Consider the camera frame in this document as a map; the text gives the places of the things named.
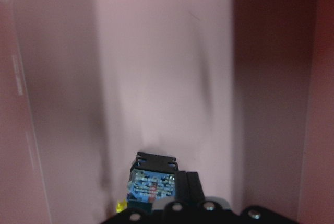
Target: metal screw head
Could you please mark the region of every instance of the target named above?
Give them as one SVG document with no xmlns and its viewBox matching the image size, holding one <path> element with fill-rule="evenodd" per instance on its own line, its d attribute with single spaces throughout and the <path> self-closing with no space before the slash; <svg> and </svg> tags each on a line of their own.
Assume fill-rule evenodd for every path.
<svg viewBox="0 0 334 224">
<path fill-rule="evenodd" d="M 203 208 L 204 208 L 206 211 L 213 211 L 213 210 L 216 208 L 216 206 L 214 205 L 213 202 L 205 202 L 205 203 L 203 204 Z"/>
<path fill-rule="evenodd" d="M 261 213 L 259 213 L 256 210 L 250 210 L 248 211 L 248 215 L 252 218 L 252 219 L 260 219 L 261 218 Z"/>
<path fill-rule="evenodd" d="M 178 203 L 178 202 L 175 202 L 174 204 L 173 204 L 173 206 L 172 206 L 172 209 L 173 209 L 173 211 L 175 211 L 175 212 L 179 212 L 179 211 L 181 211 L 182 210 L 182 205 L 180 204 L 180 203 Z"/>
<path fill-rule="evenodd" d="M 141 218 L 141 215 L 138 213 L 133 213 L 129 217 L 130 221 L 139 221 L 140 218 Z"/>
</svg>

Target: blue relay module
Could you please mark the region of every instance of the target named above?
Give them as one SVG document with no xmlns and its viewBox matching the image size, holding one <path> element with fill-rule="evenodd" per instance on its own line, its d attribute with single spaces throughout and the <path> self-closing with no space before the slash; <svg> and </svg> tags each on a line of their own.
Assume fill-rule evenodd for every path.
<svg viewBox="0 0 334 224">
<path fill-rule="evenodd" d="M 138 152 L 128 181 L 127 207 L 151 211 L 155 200 L 175 195 L 176 158 Z"/>
</svg>

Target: yellow plastic piece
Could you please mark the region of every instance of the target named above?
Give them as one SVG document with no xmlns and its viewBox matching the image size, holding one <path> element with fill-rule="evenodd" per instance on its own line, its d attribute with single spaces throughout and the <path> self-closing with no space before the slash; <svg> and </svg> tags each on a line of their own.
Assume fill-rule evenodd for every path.
<svg viewBox="0 0 334 224">
<path fill-rule="evenodd" d="M 124 199 L 123 201 L 117 201 L 116 212 L 122 212 L 124 209 L 127 208 L 127 201 Z"/>
</svg>

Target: silver screw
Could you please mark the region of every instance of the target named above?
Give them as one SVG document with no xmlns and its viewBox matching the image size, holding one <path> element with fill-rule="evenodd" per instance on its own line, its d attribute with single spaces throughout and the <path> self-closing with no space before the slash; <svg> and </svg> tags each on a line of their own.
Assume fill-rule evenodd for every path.
<svg viewBox="0 0 334 224">
<path fill-rule="evenodd" d="M 180 203 L 174 203 L 173 206 L 172 206 L 172 209 L 175 211 L 175 212 L 179 212 L 182 210 L 182 205 Z"/>
<path fill-rule="evenodd" d="M 141 218 L 140 214 L 138 213 L 133 213 L 130 215 L 130 221 L 139 221 Z"/>
<path fill-rule="evenodd" d="M 203 207 L 206 211 L 213 211 L 216 208 L 213 202 L 205 202 Z"/>
<path fill-rule="evenodd" d="M 259 219 L 259 218 L 261 218 L 261 214 L 258 212 L 258 211 L 256 211 L 256 210 L 250 210 L 250 211 L 248 211 L 248 215 L 252 218 L 252 219 Z"/>
</svg>

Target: yellow object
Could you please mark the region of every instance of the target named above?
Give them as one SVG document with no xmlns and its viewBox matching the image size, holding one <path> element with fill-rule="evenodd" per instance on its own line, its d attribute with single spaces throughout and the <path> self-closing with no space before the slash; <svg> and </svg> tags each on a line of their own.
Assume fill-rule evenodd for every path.
<svg viewBox="0 0 334 224">
<path fill-rule="evenodd" d="M 116 212 L 122 212 L 124 209 L 127 208 L 127 201 L 124 199 L 123 201 L 117 201 Z"/>
</svg>

